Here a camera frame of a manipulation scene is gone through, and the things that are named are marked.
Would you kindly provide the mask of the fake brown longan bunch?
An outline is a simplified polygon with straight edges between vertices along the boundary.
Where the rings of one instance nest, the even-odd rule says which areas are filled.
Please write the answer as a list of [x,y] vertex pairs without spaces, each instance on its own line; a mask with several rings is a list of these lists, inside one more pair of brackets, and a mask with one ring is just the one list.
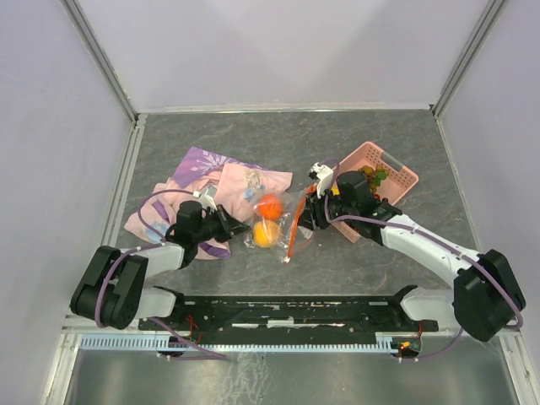
[[368,181],[370,189],[375,192],[381,183],[389,176],[390,171],[383,165],[376,165],[371,167],[364,165],[359,168],[359,171],[364,175],[364,178]]

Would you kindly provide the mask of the fake peach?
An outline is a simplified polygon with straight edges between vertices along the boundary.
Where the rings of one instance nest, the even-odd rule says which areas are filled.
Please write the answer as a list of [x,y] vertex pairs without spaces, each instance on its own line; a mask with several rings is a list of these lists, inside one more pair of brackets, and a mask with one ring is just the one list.
[[270,248],[278,243],[281,231],[277,223],[263,219],[256,222],[252,228],[253,241],[256,246]]

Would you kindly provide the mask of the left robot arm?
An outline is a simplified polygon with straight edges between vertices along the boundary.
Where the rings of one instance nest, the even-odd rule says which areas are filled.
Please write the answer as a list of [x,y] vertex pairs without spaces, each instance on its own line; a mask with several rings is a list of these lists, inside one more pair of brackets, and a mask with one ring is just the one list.
[[204,242],[223,243],[249,229],[220,204],[205,208],[185,201],[163,241],[125,251],[100,246],[72,295],[70,310],[98,327],[122,330],[134,320],[158,317],[167,328],[179,328],[186,321],[180,295],[162,287],[146,289],[146,279],[187,267]]

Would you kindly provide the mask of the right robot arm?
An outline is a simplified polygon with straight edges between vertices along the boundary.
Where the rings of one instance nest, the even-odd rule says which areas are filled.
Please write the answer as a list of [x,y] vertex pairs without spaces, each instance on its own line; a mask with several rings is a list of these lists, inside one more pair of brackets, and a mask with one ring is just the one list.
[[522,327],[526,300],[501,252],[467,249],[420,226],[387,199],[376,197],[359,171],[338,174],[316,163],[309,176],[315,185],[305,198],[303,225],[324,230],[346,224],[361,237],[426,267],[452,288],[457,324],[478,341]]

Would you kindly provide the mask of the clear zip top bag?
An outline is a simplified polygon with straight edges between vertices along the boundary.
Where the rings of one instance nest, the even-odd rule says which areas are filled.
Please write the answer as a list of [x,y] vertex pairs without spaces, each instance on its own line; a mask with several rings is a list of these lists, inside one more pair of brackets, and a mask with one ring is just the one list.
[[314,231],[300,224],[307,209],[306,198],[316,189],[309,185],[299,192],[259,192],[251,204],[250,230],[244,238],[248,249],[269,251],[282,264],[288,264],[313,240]]

